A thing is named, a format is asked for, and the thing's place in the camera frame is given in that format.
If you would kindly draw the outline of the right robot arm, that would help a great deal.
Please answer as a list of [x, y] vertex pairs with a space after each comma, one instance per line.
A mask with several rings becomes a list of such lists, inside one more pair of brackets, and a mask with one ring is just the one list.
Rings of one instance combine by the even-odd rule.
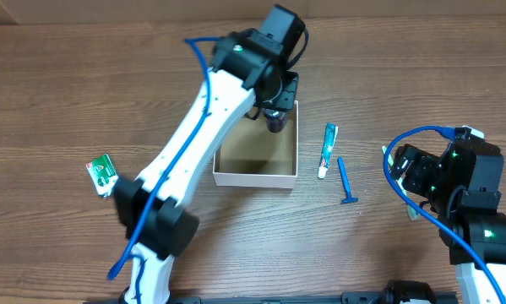
[[486, 264], [506, 298], [506, 215], [498, 212], [503, 164], [498, 146], [471, 136], [449, 143], [440, 156], [399, 147], [390, 174], [427, 199], [438, 220]]

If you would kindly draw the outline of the green white soap packet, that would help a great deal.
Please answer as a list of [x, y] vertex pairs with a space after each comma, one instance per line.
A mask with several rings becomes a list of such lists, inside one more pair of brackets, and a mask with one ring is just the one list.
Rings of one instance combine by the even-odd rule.
[[110, 155], [103, 154], [87, 163], [85, 167], [97, 194], [103, 198], [111, 196], [119, 176]]

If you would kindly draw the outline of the clear pump bottle dark liquid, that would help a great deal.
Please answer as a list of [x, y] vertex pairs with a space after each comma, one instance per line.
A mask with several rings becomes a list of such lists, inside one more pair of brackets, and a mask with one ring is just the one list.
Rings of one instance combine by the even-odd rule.
[[264, 109], [266, 126], [272, 133], [280, 132], [286, 125], [288, 114], [285, 111]]

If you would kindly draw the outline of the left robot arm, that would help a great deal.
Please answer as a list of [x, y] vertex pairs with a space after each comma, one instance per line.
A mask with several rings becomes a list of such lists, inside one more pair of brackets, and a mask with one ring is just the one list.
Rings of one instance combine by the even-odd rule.
[[199, 219], [187, 211], [209, 160], [226, 135], [258, 111], [290, 111], [299, 76], [292, 67], [307, 41], [304, 22], [275, 5], [260, 28], [223, 36], [187, 38], [204, 76], [198, 95], [163, 150], [133, 180], [120, 176], [113, 188], [127, 246], [111, 267], [113, 280], [126, 262], [131, 282], [121, 303], [166, 303], [176, 257], [188, 246]]

